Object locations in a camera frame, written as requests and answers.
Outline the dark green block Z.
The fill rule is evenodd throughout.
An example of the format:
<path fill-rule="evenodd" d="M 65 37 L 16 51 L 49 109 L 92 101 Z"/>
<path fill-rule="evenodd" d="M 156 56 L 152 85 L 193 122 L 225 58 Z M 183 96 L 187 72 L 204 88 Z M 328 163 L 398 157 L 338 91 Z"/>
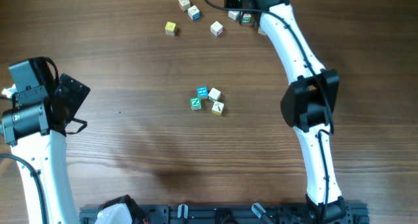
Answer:
<path fill-rule="evenodd" d="M 251 19 L 252 19 L 251 14 L 243 13 L 241 14 L 241 17 L 240 17 L 240 24 L 250 24 Z"/>

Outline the blue-edged wooden block P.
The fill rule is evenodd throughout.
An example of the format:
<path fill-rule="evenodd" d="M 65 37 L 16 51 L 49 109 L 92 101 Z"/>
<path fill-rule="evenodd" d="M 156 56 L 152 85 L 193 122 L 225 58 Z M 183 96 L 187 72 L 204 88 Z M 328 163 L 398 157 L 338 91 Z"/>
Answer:
<path fill-rule="evenodd" d="M 241 12 L 240 12 L 240 11 L 237 11 L 237 10 L 230 10 L 230 11 L 228 11 L 228 16 L 229 16 L 229 18 L 231 18 L 232 20 L 237 21 L 237 20 L 239 20 L 239 19 L 240 19 L 240 17 L 241 17 Z"/>

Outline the plain wooden block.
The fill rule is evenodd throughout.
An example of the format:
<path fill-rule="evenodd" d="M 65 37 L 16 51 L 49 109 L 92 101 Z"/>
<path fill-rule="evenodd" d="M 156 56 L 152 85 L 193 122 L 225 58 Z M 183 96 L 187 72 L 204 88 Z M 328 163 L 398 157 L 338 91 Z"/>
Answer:
<path fill-rule="evenodd" d="M 218 22 L 215 21 L 211 26 L 210 26 L 210 31 L 213 35 L 215 35 L 216 37 L 220 36 L 223 32 L 223 26 Z"/>

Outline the teal-edged wooden block V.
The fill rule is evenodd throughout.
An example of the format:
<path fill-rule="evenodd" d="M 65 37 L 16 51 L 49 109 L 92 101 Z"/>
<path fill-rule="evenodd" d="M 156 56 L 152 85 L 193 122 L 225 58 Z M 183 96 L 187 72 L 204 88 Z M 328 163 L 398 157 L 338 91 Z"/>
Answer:
<path fill-rule="evenodd" d="M 221 92 L 220 90 L 216 88 L 212 88 L 208 93 L 208 98 L 213 102 L 218 101 L 220 96 L 221 96 Z"/>

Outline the blue wooden letter block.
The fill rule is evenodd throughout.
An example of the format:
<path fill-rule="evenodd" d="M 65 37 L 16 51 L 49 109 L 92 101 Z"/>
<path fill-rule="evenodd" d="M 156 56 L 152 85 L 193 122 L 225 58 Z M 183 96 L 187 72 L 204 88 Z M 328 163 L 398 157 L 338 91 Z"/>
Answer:
<path fill-rule="evenodd" d="M 199 99 L 207 99 L 208 98 L 208 90 L 206 86 L 201 86 L 197 88 L 197 96 Z"/>

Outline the yellow-edged wooden block K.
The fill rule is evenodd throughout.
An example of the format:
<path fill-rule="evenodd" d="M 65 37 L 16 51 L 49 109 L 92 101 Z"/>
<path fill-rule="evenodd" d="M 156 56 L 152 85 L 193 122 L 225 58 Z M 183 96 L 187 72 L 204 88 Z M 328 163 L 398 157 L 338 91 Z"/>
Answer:
<path fill-rule="evenodd" d="M 224 106 L 225 105 L 223 103 L 219 101 L 214 101 L 213 106 L 212 106 L 212 113 L 221 115 L 223 112 Z"/>

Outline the green wooden block Z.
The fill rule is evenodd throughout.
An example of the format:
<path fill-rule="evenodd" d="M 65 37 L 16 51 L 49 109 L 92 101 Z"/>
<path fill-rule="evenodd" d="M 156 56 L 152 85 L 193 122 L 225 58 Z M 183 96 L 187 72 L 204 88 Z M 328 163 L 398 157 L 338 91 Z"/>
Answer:
<path fill-rule="evenodd" d="M 192 110 L 200 110 L 202 108 L 201 99 L 199 97 L 190 98 L 190 105 Z"/>

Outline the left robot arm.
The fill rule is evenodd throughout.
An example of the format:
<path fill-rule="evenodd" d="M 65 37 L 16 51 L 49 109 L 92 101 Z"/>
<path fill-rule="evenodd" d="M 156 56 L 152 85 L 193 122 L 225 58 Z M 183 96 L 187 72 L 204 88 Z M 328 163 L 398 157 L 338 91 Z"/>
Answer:
<path fill-rule="evenodd" d="M 1 136 L 11 153 L 1 154 L 20 167 L 30 223 L 147 223 L 129 195 L 109 200 L 86 214 L 77 212 L 67 170 L 66 127 L 88 123 L 75 114 L 90 88 L 59 74 L 49 57 L 32 57 L 9 66 L 14 84 L 1 98 L 12 107 L 1 116 Z"/>

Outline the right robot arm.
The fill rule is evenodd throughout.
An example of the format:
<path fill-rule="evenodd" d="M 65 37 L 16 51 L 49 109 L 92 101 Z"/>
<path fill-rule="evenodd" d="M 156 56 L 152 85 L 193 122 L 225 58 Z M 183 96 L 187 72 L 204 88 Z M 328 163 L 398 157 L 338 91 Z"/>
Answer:
<path fill-rule="evenodd" d="M 225 8 L 255 15 L 285 69 L 289 87 L 280 108 L 298 137 L 307 173 L 308 220 L 331 223 L 342 219 L 345 200 L 336 181 L 330 137 L 340 78 L 310 50 L 289 0 L 225 0 Z"/>

